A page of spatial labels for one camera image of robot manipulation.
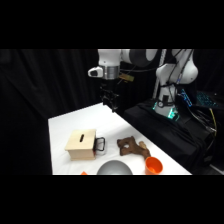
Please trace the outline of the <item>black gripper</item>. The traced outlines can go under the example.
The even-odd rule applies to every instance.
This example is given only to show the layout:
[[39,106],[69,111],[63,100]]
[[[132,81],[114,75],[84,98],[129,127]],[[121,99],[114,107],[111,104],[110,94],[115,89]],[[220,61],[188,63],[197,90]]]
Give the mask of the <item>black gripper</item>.
[[103,105],[108,105],[108,103],[112,104],[112,112],[116,112],[118,110],[118,105],[115,102],[118,94],[116,93],[116,80],[105,80],[103,79],[100,86],[100,97],[103,101]]

